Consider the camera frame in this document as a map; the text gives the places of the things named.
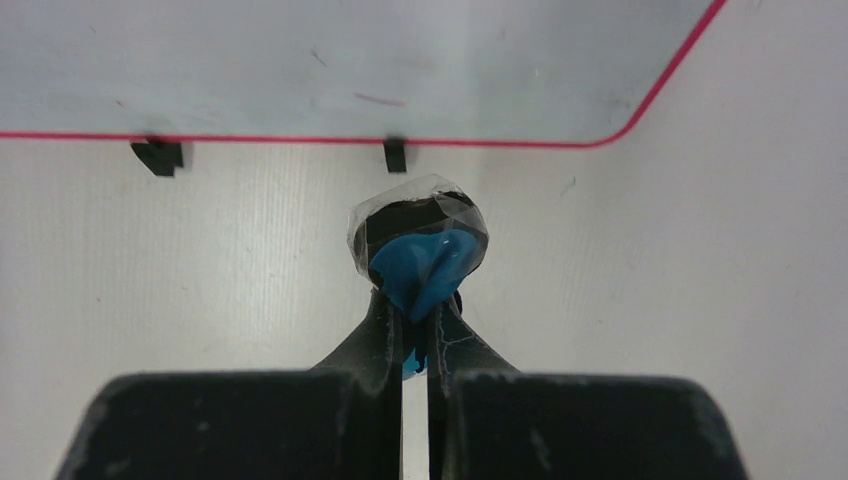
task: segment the scratch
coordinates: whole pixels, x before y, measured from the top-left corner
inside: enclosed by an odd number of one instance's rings
[[[406,102],[401,102],[400,100],[389,100],[387,98],[379,98],[372,97],[370,95],[365,95],[364,93],[354,92],[354,97],[359,98],[361,100],[365,100],[366,102],[377,103],[380,105],[386,105],[389,107],[405,107]]]
[[[324,60],[321,60],[321,57],[318,56],[318,52],[315,51],[314,48],[312,50],[310,50],[309,53],[311,53],[312,56],[315,57],[315,60],[318,60],[318,63],[320,63],[321,65],[324,65],[324,68],[327,68],[327,63],[324,62]]]
[[[551,450],[548,448],[548,445],[545,444],[545,439],[542,437],[542,434],[539,433],[539,430],[535,427],[530,429],[530,443],[533,444],[533,448],[536,450],[536,458],[539,460],[539,464],[542,465],[542,468],[544,468],[546,472],[550,472]]]
[[[559,192],[559,198],[564,197],[565,194],[568,193],[568,191],[574,188],[575,186],[577,186],[577,177],[572,178],[571,183],[566,185],[565,188],[563,188],[562,191]]]

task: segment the clear plastic sheet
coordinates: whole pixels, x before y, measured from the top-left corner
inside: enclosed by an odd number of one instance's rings
[[[411,234],[436,236],[434,241],[455,244],[457,237],[475,240],[473,252],[463,252],[461,268],[442,271],[442,281],[461,281],[480,266],[489,234],[477,206],[459,187],[438,175],[428,175],[362,202],[350,214],[347,243],[357,271],[378,288],[380,274],[372,268],[375,255],[392,240]],[[420,272],[430,275],[431,271]]]

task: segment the transparent tape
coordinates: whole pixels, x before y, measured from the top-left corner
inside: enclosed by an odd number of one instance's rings
[[[351,210],[347,235],[350,253],[357,271],[378,288],[382,287],[382,278],[372,268],[375,256],[384,248],[395,247],[398,242],[393,240],[405,236],[417,242],[405,247],[406,257],[419,257],[415,262],[417,274],[437,274],[443,282],[461,281],[479,267],[489,243],[480,210],[456,184],[438,175],[406,182]],[[446,258],[456,263],[444,268],[442,260]],[[430,265],[441,268],[429,271]]]

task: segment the blue object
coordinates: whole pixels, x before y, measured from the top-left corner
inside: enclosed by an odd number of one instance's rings
[[[383,293],[415,324],[456,292],[478,249],[477,239],[464,230],[410,233],[386,243],[370,267],[383,278]],[[416,367],[413,352],[403,364],[403,378],[415,376]]]

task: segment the white surface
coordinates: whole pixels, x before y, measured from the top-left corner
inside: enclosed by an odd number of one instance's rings
[[[414,149],[488,222],[467,321],[529,371],[700,382],[755,479],[848,478],[845,18],[728,5],[603,149]],[[384,172],[379,147],[199,144],[161,180],[120,142],[0,142],[0,478],[49,478],[114,375],[322,358],[364,312],[346,214]]]
[[[4,0],[0,131],[592,142],[711,2]]]

